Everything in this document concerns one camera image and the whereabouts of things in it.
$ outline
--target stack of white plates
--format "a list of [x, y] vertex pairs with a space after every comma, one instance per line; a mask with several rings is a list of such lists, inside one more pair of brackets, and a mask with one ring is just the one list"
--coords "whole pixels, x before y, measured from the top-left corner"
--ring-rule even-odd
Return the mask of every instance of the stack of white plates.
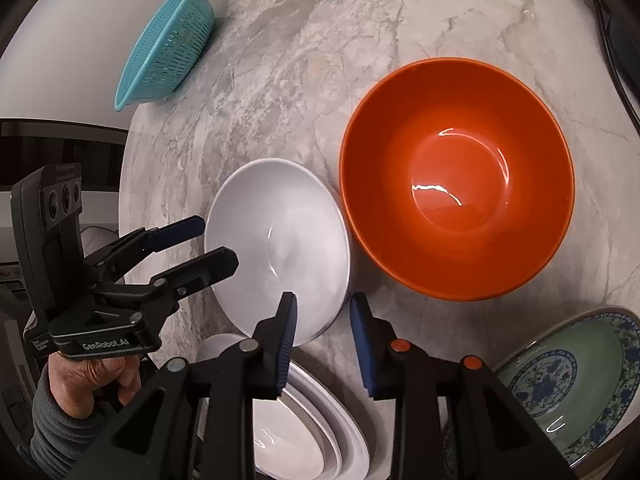
[[[218, 357], [244, 339], [209, 337], [197, 361]], [[353, 417], [335, 396], [295, 362], [278, 400], [254, 400], [256, 467], [275, 480], [364, 480], [369, 449]]]

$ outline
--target marble countertop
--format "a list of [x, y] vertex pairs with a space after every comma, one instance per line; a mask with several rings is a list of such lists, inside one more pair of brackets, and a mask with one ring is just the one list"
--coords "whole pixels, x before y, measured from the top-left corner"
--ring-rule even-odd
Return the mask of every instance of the marble countertop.
[[[355, 286], [374, 314], [434, 356], [475, 353], [495, 365], [540, 331], [616, 304], [640, 314], [640, 139], [607, 74], [590, 0], [227, 0], [197, 65], [167, 100], [138, 107], [120, 184], [120, 232], [207, 212], [224, 180], [265, 156], [302, 163], [338, 189], [338, 150], [371, 86], [436, 56], [497, 65], [549, 106], [575, 166], [574, 216], [533, 280], [493, 300], [453, 303], [405, 288], [358, 255]], [[127, 276], [203, 252], [202, 238], [153, 254]], [[194, 360], [201, 341], [235, 330], [210, 290], [181, 301], [162, 330], [162, 364]], [[371, 479], [390, 466], [393, 403], [360, 381], [348, 316], [296, 350], [361, 425]]]

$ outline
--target black cable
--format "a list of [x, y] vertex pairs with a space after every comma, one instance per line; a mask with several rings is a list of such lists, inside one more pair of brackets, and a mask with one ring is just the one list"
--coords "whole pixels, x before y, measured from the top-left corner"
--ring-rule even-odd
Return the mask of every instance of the black cable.
[[634, 124], [638, 135], [640, 136], [640, 118], [634, 109], [634, 106], [631, 104], [629, 97], [626, 95], [625, 88], [622, 86], [622, 82], [620, 81], [620, 76], [618, 75], [618, 70], [616, 69], [616, 63], [614, 62], [614, 55], [612, 52], [612, 46], [609, 39], [609, 35], [607, 34], [607, 27], [604, 24], [604, 20], [602, 19], [602, 6], [600, 5], [600, 0], [593, 0], [593, 6], [596, 10], [596, 22], [598, 23], [598, 35], [600, 37], [600, 47], [602, 48], [602, 53], [604, 54], [604, 61], [607, 65], [607, 69], [609, 70], [609, 75], [613, 81], [613, 86], [616, 87], [616, 91], [618, 92], [618, 96], [622, 101], [622, 104], [625, 107], [626, 113], [629, 114], [629, 118], [631, 122]]

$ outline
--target plastic colander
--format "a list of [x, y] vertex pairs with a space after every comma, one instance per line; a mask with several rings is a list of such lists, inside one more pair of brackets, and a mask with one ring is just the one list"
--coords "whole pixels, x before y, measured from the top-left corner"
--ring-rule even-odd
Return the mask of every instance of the plastic colander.
[[169, 95], [200, 56], [213, 29], [208, 0], [167, 0], [138, 38], [122, 70], [115, 109]]

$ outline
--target green plate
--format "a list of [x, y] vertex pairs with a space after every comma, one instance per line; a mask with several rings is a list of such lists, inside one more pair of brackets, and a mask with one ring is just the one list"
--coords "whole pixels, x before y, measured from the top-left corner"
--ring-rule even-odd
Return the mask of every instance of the green plate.
[[585, 317], [529, 345], [497, 375], [575, 465], [604, 442], [636, 394], [640, 328], [622, 312]]

